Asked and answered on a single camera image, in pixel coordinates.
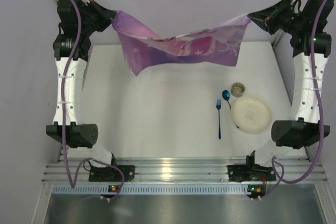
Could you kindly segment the purple printed placemat cloth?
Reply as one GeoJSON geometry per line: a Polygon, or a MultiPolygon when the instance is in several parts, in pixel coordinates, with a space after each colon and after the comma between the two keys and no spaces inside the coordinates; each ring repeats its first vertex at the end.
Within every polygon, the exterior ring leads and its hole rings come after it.
{"type": "Polygon", "coordinates": [[[133,16],[119,11],[112,22],[124,59],[135,76],[151,66],[209,62],[234,67],[250,19],[241,15],[218,27],[162,38],[133,16]]]}

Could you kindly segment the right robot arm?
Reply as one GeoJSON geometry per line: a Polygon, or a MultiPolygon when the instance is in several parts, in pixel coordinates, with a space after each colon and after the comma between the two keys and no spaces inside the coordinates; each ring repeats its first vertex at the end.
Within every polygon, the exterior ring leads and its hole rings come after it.
{"type": "Polygon", "coordinates": [[[282,30],[291,36],[295,82],[290,115],[276,120],[271,139],[252,152],[258,165],[269,166],[273,157],[281,158],[291,150],[311,146],[328,136],[330,127],[319,126],[322,116],[318,97],[324,69],[331,54],[332,37],[324,32],[334,0],[281,0],[248,18],[269,34],[282,30]]]}

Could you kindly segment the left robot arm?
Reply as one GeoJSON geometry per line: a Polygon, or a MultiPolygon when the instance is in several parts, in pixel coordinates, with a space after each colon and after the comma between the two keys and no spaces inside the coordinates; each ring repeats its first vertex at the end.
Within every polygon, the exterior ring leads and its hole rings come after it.
{"type": "Polygon", "coordinates": [[[100,165],[116,165],[115,156],[98,143],[98,127],[85,123],[82,91],[85,80],[90,36],[104,31],[116,13],[93,0],[58,0],[59,34],[53,43],[58,74],[56,112],[48,136],[62,144],[63,149],[87,150],[88,157],[100,165]]]}

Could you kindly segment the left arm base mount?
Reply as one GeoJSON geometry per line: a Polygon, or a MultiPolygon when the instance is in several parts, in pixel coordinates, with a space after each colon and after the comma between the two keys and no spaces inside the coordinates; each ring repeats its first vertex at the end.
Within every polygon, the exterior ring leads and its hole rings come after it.
{"type": "MultiPolygon", "coordinates": [[[[90,182],[122,182],[121,173],[111,167],[97,167],[91,164],[90,161],[86,161],[83,164],[83,168],[89,171],[90,182]]],[[[134,165],[118,165],[117,168],[124,175],[124,181],[130,182],[135,176],[134,165]]]]}

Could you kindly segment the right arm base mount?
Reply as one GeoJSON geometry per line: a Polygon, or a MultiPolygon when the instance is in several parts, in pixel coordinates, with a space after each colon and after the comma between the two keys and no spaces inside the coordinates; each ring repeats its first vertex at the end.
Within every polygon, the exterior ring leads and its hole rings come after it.
{"type": "Polygon", "coordinates": [[[247,165],[228,165],[230,182],[261,182],[265,178],[267,182],[276,181],[276,175],[271,167],[255,165],[252,168],[247,165]]]}

